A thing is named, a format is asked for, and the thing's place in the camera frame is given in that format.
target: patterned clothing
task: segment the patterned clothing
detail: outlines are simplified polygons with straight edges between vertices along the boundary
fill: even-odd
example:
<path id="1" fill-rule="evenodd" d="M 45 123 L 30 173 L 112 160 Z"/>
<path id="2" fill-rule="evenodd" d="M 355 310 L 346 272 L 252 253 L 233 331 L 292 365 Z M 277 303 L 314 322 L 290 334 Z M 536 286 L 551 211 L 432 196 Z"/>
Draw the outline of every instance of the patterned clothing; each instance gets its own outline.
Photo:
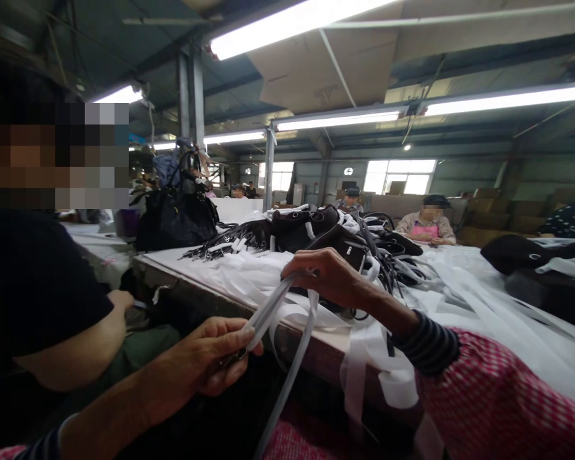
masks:
<path id="1" fill-rule="evenodd" d="M 427 223 L 420 222 L 420 213 L 411 213 L 407 214 L 396 226 L 396 231 L 401 234 L 411 234 L 413 232 L 413 228 L 415 228 L 415 224 L 422 227 L 432 227 L 438 226 L 439 227 L 439 238 L 443 238 L 444 240 L 449 240 L 452 243 L 456 242 L 456 236 L 454 235 L 454 231 L 452 230 L 452 226 L 449 224 L 449 220 L 445 216 L 441 216 L 440 219 L 431 220 Z"/>
<path id="2" fill-rule="evenodd" d="M 575 238 L 575 203 L 554 212 L 539 228 L 541 233 L 553 233 L 557 238 Z"/>
<path id="3" fill-rule="evenodd" d="M 417 391 L 452 460 L 575 459 L 575 402 L 553 390 L 508 348 L 416 312 L 407 340 L 393 337 L 416 368 Z M 57 459 L 59 432 L 0 460 Z M 279 422 L 266 459 L 337 459 L 291 424 Z"/>

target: ceiling light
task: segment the ceiling light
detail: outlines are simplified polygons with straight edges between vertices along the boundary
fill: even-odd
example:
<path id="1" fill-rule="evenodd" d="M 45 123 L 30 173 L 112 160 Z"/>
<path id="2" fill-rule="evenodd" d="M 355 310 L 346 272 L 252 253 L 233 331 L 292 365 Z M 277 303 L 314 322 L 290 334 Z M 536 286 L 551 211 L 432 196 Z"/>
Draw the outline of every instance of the ceiling light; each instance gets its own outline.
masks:
<path id="1" fill-rule="evenodd" d="M 265 131 L 247 131 L 247 132 L 235 132 L 231 134 L 221 134 L 208 136 L 204 138 L 205 145 L 220 144 L 224 142 L 239 142 L 239 141 L 256 141 L 259 139 L 264 139 Z"/>
<path id="2" fill-rule="evenodd" d="M 305 0 L 211 40 L 217 58 L 231 58 L 397 0 Z"/>
<path id="3" fill-rule="evenodd" d="M 175 147 L 175 142 L 165 142 L 163 144 L 155 144 L 153 146 L 153 148 L 155 148 L 156 150 L 172 150 Z"/>
<path id="4" fill-rule="evenodd" d="M 110 102 L 116 104 L 118 102 L 123 102 L 129 104 L 130 102 L 136 102 L 142 99 L 142 91 L 134 91 L 132 85 L 121 88 L 119 91 L 115 91 L 108 96 L 104 96 L 98 100 L 93 100 L 92 102 Z"/>
<path id="5" fill-rule="evenodd" d="M 345 125 L 361 125 L 363 123 L 381 123 L 382 121 L 397 120 L 401 111 L 394 108 L 392 111 L 367 113 L 361 115 L 327 115 L 327 116 L 309 116 L 294 117 L 294 121 L 279 121 L 276 123 L 278 131 L 293 131 L 309 128 L 327 128 Z"/>
<path id="6" fill-rule="evenodd" d="M 426 116 L 449 115 L 464 112 L 475 112 L 509 107 L 526 107 L 528 105 L 553 104 L 555 102 L 575 101 L 575 86 L 529 93 L 493 96 L 487 98 L 456 100 L 453 102 L 433 103 L 425 109 Z"/>

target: black handbag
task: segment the black handbag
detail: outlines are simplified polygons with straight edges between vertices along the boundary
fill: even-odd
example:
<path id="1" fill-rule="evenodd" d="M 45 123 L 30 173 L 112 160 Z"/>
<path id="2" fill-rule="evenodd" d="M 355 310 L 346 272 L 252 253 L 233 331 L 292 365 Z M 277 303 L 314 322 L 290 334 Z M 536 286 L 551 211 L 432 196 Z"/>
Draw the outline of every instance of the black handbag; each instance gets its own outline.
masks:
<path id="1" fill-rule="evenodd" d="M 181 160 L 168 185 L 147 196 L 134 243 L 138 251 L 198 246 L 217 235 L 215 205 L 206 197 L 204 184 L 197 183 L 191 173 L 192 169 L 200 171 L 198 156 L 185 149 L 186 142 L 177 143 Z M 179 180 L 173 185 L 177 172 Z"/>

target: purple container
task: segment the purple container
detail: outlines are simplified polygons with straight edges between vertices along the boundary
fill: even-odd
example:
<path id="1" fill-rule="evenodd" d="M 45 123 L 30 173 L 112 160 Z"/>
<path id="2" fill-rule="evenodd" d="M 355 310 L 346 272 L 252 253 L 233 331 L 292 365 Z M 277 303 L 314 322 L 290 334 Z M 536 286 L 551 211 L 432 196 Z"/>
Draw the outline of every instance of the purple container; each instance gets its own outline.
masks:
<path id="1" fill-rule="evenodd" d="M 139 210 L 121 210 L 121 221 L 123 224 L 123 236 L 133 238 L 139 227 Z"/>

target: window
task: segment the window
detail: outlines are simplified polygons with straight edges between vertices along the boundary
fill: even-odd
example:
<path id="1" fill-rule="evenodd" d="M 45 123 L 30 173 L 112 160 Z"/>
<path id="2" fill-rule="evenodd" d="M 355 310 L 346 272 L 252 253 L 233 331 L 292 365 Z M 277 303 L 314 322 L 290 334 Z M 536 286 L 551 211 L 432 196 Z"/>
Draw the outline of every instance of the window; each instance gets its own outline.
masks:
<path id="1" fill-rule="evenodd" d="M 370 161 L 364 191 L 381 195 L 390 191 L 393 181 L 405 181 L 405 194 L 424 195 L 435 167 L 436 160 Z"/>
<path id="2" fill-rule="evenodd" d="M 273 190 L 287 192 L 289 184 L 292 182 L 293 162 L 273 163 Z M 264 188 L 266 175 L 266 164 L 260 163 L 260 173 L 258 176 L 258 188 Z"/>

